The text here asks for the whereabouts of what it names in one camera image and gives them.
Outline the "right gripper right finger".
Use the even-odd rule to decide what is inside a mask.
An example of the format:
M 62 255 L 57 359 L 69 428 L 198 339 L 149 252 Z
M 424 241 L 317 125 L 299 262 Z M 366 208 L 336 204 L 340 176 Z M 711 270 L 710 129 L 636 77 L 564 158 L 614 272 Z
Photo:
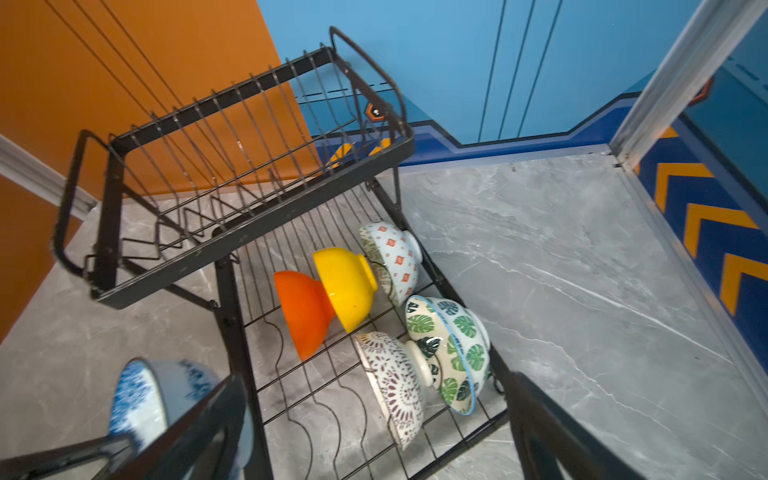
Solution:
M 505 375 L 505 398 L 526 479 L 642 477 L 524 374 Z

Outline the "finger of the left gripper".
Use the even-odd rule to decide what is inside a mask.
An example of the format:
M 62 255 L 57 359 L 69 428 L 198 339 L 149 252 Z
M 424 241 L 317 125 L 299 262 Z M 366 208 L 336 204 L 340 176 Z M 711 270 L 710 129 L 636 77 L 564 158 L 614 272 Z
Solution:
M 82 465 L 104 460 L 93 479 L 108 479 L 136 457 L 136 442 L 130 434 L 104 436 L 52 450 L 1 461 L 2 479 L 44 479 Z

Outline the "green geometric pattern bowl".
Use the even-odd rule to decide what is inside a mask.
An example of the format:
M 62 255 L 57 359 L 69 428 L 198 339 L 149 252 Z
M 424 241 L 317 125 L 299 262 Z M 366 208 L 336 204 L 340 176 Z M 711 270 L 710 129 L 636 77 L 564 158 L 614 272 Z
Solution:
M 395 306 L 402 305 L 418 282 L 423 262 L 418 241 L 408 230 L 384 221 L 360 226 L 359 234 L 379 285 Z

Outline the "white lattice pattern bowl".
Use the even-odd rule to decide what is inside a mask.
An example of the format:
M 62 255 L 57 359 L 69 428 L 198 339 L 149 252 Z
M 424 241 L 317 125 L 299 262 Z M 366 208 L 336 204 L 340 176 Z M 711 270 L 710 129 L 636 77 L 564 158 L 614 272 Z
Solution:
M 352 342 L 390 435 L 407 449 L 422 429 L 426 389 L 433 385 L 426 358 L 415 341 L 380 331 L 355 334 Z

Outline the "yellow bowl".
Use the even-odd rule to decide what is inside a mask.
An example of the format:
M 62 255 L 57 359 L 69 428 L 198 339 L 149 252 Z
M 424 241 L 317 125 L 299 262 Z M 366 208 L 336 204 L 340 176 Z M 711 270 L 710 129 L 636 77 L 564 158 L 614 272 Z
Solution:
M 378 284 L 361 254 L 333 247 L 313 253 L 320 282 L 347 333 L 358 329 L 372 309 Z

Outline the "left aluminium corner post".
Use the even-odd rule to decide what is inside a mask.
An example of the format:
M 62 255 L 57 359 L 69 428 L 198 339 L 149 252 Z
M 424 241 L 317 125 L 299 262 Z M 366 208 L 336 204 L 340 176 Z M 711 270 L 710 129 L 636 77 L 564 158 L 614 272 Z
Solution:
M 1 175 L 50 204 L 61 205 L 67 178 L 2 134 Z M 70 213 L 86 220 L 99 204 L 91 194 L 76 187 Z

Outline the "black wire dish rack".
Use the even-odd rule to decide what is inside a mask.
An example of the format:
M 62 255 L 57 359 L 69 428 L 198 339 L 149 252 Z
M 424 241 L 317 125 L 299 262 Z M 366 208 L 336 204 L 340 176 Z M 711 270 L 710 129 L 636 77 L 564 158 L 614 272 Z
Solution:
M 358 201 L 364 211 L 380 206 L 397 226 L 407 221 L 399 194 L 378 181 L 397 171 L 414 152 L 415 133 L 407 121 L 402 95 L 393 102 L 366 82 L 338 52 L 338 44 L 356 43 L 336 27 L 330 41 L 225 90 L 195 100 L 161 117 L 152 117 L 121 135 L 99 140 L 82 130 L 77 139 L 54 229 L 52 249 L 58 262 L 86 281 L 94 301 L 123 309 L 165 290 L 214 313 L 231 368 L 244 381 L 255 423 L 248 479 L 268 479 L 266 420 L 261 416 L 258 384 L 247 343 L 247 322 L 237 288 L 244 281 L 235 269 L 251 252 L 275 245 L 288 248 L 288 226 L 339 218 L 341 201 Z M 261 162 L 235 164 L 212 125 L 258 98 L 270 125 L 278 107 L 329 108 L 334 98 L 348 103 L 350 116 L 330 127 L 301 131 L 297 144 L 285 144 Z M 82 264 L 66 253 L 65 235 L 89 143 L 107 154 L 104 191 L 93 251 Z M 148 190 L 148 178 L 134 171 L 129 156 L 164 145 L 183 174 L 202 168 L 208 188 L 195 187 L 183 198 L 160 207 Z

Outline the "right aluminium corner post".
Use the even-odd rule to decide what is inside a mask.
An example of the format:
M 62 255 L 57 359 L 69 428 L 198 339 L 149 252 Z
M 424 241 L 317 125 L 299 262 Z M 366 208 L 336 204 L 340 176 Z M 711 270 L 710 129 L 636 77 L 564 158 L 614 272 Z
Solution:
M 705 0 L 609 142 L 634 169 L 767 9 L 765 0 Z

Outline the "aluminium corner post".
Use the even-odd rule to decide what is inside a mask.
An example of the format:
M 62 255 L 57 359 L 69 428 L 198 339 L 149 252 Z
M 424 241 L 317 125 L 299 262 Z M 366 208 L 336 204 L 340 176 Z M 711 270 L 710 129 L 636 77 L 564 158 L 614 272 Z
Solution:
M 634 169 L 767 9 L 765 0 L 705 0 L 609 142 Z
M 61 205 L 67 178 L 2 134 L 1 175 L 50 204 Z M 99 204 L 91 194 L 76 187 L 70 213 L 86 220 Z

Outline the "orange bowl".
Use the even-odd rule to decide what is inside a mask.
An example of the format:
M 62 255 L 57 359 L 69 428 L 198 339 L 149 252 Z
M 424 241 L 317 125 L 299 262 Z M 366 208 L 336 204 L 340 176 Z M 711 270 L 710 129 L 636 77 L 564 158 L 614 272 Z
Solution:
M 320 281 L 296 271 L 278 271 L 273 278 L 298 356 L 307 361 L 321 348 L 336 313 Z

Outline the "green leaf pattern bowl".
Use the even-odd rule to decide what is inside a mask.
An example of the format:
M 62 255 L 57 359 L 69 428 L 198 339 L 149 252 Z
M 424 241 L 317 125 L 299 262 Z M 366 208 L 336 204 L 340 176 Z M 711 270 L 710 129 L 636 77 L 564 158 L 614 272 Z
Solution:
M 491 373 L 491 342 L 483 322 L 454 300 L 413 295 L 405 302 L 406 346 L 427 386 L 460 415 L 476 408 Z

